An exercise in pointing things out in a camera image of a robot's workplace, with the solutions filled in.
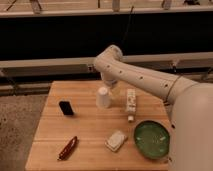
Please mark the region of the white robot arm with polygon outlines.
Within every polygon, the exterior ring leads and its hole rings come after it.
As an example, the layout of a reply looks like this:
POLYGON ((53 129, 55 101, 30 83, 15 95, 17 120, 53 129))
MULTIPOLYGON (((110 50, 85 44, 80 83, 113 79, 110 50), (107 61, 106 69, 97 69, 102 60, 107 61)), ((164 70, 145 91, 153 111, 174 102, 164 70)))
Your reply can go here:
POLYGON ((103 82, 130 84, 172 106, 168 171, 213 171, 213 83, 126 64, 110 45, 93 65, 103 82))

